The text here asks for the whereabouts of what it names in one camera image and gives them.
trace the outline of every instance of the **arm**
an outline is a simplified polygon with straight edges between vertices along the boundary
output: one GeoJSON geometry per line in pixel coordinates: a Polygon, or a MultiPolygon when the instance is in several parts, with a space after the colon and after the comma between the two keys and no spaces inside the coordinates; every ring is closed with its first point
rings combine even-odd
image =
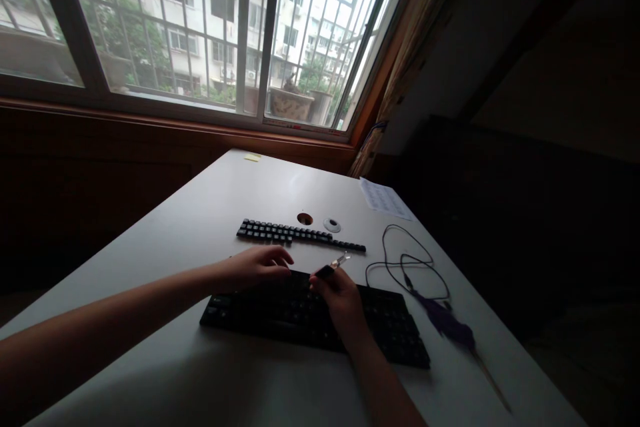
{"type": "Polygon", "coordinates": [[[326,280],[309,279],[329,305],[333,325],[347,349],[376,427],[426,427],[418,409],[375,343],[353,280],[341,268],[326,280]]]}
{"type": "Polygon", "coordinates": [[[291,275],[280,246],[254,247],[46,320],[0,342],[3,425],[22,425],[203,298],[291,275]]]}

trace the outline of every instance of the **curtain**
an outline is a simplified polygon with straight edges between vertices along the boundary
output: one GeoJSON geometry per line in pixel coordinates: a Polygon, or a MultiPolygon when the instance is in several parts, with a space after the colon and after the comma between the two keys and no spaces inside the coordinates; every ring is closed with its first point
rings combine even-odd
{"type": "Polygon", "coordinates": [[[376,122],[369,131],[358,152],[349,176],[358,178],[366,175],[375,158],[375,150],[382,139],[385,127],[395,108],[404,100],[420,69],[426,61],[433,44],[433,26],[442,10],[445,0],[408,0],[398,22],[394,39],[401,39],[397,54],[388,50],[388,55],[396,54],[391,72],[386,78],[382,101],[376,122]]]}

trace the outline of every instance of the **window pane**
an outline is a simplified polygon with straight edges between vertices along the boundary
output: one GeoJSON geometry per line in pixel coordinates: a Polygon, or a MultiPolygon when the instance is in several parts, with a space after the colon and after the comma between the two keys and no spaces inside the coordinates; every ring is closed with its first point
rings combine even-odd
{"type": "Polygon", "coordinates": [[[238,1],[80,0],[96,47],[119,66],[107,75],[113,91],[184,95],[203,108],[255,115],[267,2],[249,0],[240,25],[238,1]],[[242,32],[247,68],[238,75],[242,32]],[[245,104],[236,105],[245,86],[245,104]]]}
{"type": "Polygon", "coordinates": [[[83,85],[49,0],[0,3],[0,74],[83,85]]]}
{"type": "MultiPolygon", "coordinates": [[[[372,46],[367,47],[365,58],[358,65],[353,61],[374,2],[278,0],[269,116],[323,127],[339,123],[339,128],[347,129],[377,52],[372,42],[366,43],[372,46]],[[350,75],[353,87],[339,108],[350,75]]],[[[376,21],[388,18],[394,8],[388,2],[376,21]]],[[[376,39],[383,34],[373,32],[376,39]]]]}

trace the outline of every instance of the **keycap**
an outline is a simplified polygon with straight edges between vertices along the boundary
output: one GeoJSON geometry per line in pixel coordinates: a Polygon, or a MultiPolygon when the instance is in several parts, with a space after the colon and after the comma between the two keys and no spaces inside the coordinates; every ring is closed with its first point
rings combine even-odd
{"type": "Polygon", "coordinates": [[[231,298],[223,296],[211,297],[211,300],[209,300],[209,305],[217,307],[228,307],[231,305],[231,298]]]}

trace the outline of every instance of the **wooden wall panel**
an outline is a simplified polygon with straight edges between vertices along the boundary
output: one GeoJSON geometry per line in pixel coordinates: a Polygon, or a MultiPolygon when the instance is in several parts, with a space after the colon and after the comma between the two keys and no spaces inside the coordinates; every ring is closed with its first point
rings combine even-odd
{"type": "Polygon", "coordinates": [[[349,145],[0,106],[0,294],[46,288],[231,148],[346,173],[349,145]]]}

